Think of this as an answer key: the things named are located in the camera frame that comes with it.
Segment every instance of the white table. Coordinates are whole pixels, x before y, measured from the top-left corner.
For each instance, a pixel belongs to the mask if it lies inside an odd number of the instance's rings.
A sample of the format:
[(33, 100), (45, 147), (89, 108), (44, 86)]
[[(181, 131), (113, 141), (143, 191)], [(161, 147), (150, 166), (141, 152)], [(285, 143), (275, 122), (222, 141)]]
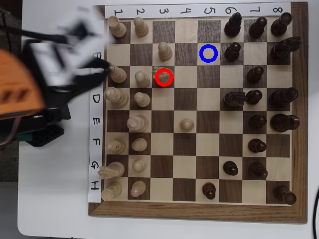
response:
[[(247, 0), (228, 0), (246, 2)], [(265, 2), (271, 0), (254, 0)], [(153, 3), (212, 3), (215, 0), (154, 0)], [(48, 32), (75, 4), (132, 4), (132, 0), (24, 0), (22, 28)], [(137, 0), (134, 4), (150, 4)], [(309, 2), (309, 182), (308, 224), (280, 225), (181, 220), (93, 218), (88, 216), (89, 94), (70, 104), (64, 135), (44, 148), (20, 144), (18, 228), (28, 236), (64, 238), (312, 238), (311, 220), (319, 187), (319, 1)]]

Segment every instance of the wooden chessboard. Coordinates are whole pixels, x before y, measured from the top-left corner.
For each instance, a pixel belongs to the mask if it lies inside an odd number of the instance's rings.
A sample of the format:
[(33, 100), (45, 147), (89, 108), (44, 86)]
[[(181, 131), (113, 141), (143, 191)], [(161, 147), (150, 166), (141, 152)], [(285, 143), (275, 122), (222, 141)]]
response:
[[(122, 185), (122, 193), (111, 201), (89, 204), (91, 216), (206, 219), (259, 222), (307, 222), (307, 153), (308, 153), (308, 5), (292, 3), (293, 22), (287, 32), (275, 37), (270, 26), (278, 17), (267, 16), (268, 24), (261, 38), (254, 40), (248, 34), (256, 17), (244, 17), (236, 37), (227, 37), (224, 26), (228, 18), (170, 18), (145, 19), (150, 32), (137, 37), (133, 19), (121, 22), (127, 34), (105, 49), (104, 59), (127, 73), (124, 83), (111, 79), (104, 88), (115, 87), (130, 96), (128, 104), (116, 109), (104, 103), (103, 145), (121, 139), (126, 149), (114, 154), (105, 149), (103, 165), (121, 162), (125, 172), (112, 179)], [(291, 36), (301, 36), (302, 45), (285, 61), (273, 61), (271, 47), (275, 42)], [(173, 56), (163, 62), (158, 57), (158, 44), (165, 41)], [(242, 46), (239, 58), (229, 63), (224, 52), (231, 42)], [(199, 57), (204, 44), (218, 50), (217, 60), (205, 63)], [(206, 58), (213, 51), (206, 49)], [(153, 79), (154, 66), (169, 68), (174, 81), (168, 87), (158, 86)], [(255, 66), (263, 66), (262, 79), (252, 84), (246, 76)], [(152, 79), (147, 88), (138, 88), (134, 75), (143, 71)], [(269, 95), (282, 88), (295, 87), (299, 98), (284, 108), (268, 103)], [(248, 92), (258, 89), (263, 98), (256, 105), (230, 108), (223, 102), (228, 92)], [(137, 92), (150, 96), (151, 103), (139, 107), (133, 99)], [(273, 115), (296, 115), (301, 125), (297, 130), (279, 133), (270, 125)], [(251, 129), (248, 119), (255, 115), (267, 117), (267, 125)], [(149, 127), (143, 133), (129, 132), (127, 119), (144, 115)], [(195, 127), (183, 132), (179, 123), (190, 118)], [(144, 138), (145, 151), (132, 150), (136, 138)], [(252, 153), (248, 142), (259, 138), (267, 144), (262, 153)], [(144, 158), (145, 171), (132, 170), (133, 162)], [(237, 164), (239, 173), (227, 175), (222, 166), (226, 161)], [(251, 162), (261, 162), (268, 171), (266, 180), (255, 180), (247, 174)], [(145, 182), (146, 191), (137, 198), (130, 195), (134, 182)], [(202, 186), (212, 182), (216, 197), (208, 200)], [(109, 182), (102, 183), (102, 190)], [(277, 185), (285, 185), (297, 196), (293, 206), (278, 201), (273, 195)]]

